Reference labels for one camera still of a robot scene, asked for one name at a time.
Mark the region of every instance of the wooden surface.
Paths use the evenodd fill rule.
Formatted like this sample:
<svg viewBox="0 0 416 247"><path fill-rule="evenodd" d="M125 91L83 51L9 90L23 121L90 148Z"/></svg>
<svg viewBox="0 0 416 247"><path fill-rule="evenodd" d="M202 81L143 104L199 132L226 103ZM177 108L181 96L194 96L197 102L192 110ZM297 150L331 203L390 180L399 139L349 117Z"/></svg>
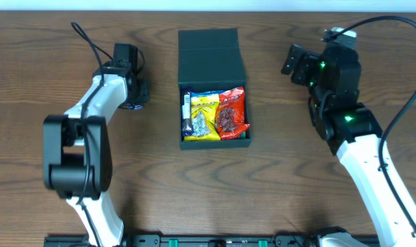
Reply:
<svg viewBox="0 0 416 247"><path fill-rule="evenodd" d="M110 53L114 43L136 45L149 67L151 102L137 112L117 110L108 126L110 193L128 229L270 235L339 225L374 234L352 179L310 124L306 89L280 69L291 43L322 51L325 28L375 15L0 12L0 246L42 246L48 234L86 232L42 178L43 119L72 107L97 68L70 21ZM252 144L181 152L178 30L223 27L238 27ZM356 31L360 101L385 128L416 88L416 31L396 22ZM416 105L389 149L416 201Z"/></svg>

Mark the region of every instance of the black box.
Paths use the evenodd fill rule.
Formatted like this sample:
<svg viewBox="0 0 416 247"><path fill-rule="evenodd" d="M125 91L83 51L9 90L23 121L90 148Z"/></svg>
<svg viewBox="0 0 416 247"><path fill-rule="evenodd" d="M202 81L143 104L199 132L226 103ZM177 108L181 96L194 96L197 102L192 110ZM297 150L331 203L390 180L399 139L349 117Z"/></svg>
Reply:
<svg viewBox="0 0 416 247"><path fill-rule="evenodd" d="M230 90L239 86L245 89L245 123L249 122L246 75L241 60L236 28L215 30L179 31L179 97L182 91L192 92ZM250 145L250 129L245 139L227 141L183 141L182 108L180 109L180 149L246 148Z"/></svg>

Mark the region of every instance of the green clip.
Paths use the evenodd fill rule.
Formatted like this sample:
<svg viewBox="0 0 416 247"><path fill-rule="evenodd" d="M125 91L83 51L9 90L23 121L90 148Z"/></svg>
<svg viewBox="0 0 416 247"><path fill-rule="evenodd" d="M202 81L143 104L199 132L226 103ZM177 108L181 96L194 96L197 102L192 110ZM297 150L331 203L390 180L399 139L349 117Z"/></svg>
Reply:
<svg viewBox="0 0 416 247"><path fill-rule="evenodd" d="M267 243L267 240L260 240L258 241L258 247L268 247L269 244Z"/></svg>
<svg viewBox="0 0 416 247"><path fill-rule="evenodd" d="M177 239L170 239L168 245L169 247L179 247L179 241Z"/></svg>

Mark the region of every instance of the red snack bag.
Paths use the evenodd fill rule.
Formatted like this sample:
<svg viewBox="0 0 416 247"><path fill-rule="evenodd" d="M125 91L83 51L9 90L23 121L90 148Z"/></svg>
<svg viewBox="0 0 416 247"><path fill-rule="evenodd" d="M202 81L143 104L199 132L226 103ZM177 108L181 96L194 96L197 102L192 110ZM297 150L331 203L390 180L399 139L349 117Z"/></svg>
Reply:
<svg viewBox="0 0 416 247"><path fill-rule="evenodd" d="M244 123L244 88L238 87L220 94L220 104L215 113L215 128L221 140L235 139L249 129Z"/></svg>

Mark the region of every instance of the box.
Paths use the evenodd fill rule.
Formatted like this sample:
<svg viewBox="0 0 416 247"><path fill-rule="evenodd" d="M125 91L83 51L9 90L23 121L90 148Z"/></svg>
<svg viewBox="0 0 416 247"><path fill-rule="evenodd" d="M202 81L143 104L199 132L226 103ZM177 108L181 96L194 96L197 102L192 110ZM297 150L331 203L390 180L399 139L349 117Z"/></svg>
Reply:
<svg viewBox="0 0 416 247"><path fill-rule="evenodd" d="M179 97L191 87L192 92L245 89L245 123L250 124L246 76L241 60L236 28L179 31ZM183 141L182 108L180 109L180 149L246 148L252 140L250 129L245 139L227 141Z"/></svg>

